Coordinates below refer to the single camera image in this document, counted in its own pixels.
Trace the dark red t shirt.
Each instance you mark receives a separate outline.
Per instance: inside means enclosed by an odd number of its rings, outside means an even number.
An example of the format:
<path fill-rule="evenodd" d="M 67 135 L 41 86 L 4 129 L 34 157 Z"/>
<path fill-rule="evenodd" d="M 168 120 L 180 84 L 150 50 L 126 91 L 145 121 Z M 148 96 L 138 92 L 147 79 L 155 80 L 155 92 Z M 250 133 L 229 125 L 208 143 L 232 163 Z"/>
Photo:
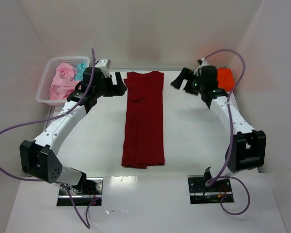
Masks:
<path fill-rule="evenodd" d="M 163 142 L 164 74 L 128 72 L 123 167 L 147 168 L 165 164 Z"/>

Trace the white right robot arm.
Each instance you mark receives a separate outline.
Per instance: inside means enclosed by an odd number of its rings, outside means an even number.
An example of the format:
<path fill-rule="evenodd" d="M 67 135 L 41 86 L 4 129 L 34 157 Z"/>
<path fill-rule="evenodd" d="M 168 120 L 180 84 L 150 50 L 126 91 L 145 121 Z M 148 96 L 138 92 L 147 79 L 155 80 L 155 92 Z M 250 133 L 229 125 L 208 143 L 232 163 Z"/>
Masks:
<path fill-rule="evenodd" d="M 219 87 L 217 76 L 218 70 L 214 66 L 201 66 L 196 71 L 184 67 L 171 82 L 171 86 L 180 89 L 183 81 L 186 81 L 183 90 L 192 95 L 200 95 L 230 136 L 223 166 L 219 168 L 211 166 L 205 170 L 206 187 L 238 172 L 261 167 L 265 161 L 265 132 L 254 129 L 242 117 L 230 101 L 231 94 Z"/>

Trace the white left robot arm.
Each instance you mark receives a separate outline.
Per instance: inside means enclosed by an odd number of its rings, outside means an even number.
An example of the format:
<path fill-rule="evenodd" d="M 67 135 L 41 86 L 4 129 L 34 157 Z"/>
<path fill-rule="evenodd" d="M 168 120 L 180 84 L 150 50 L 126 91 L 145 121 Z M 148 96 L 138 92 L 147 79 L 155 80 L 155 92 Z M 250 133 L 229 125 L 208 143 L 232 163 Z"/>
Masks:
<path fill-rule="evenodd" d="M 68 96 L 58 115 L 49 126 L 32 141 L 23 141 L 19 147 L 22 171 L 48 183 L 64 184 L 77 192 L 87 188 L 87 175 L 62 165 L 57 153 L 73 130 L 94 107 L 99 97 L 123 96 L 127 90 L 120 72 L 104 75 L 101 68 L 88 67 L 83 80 Z"/>

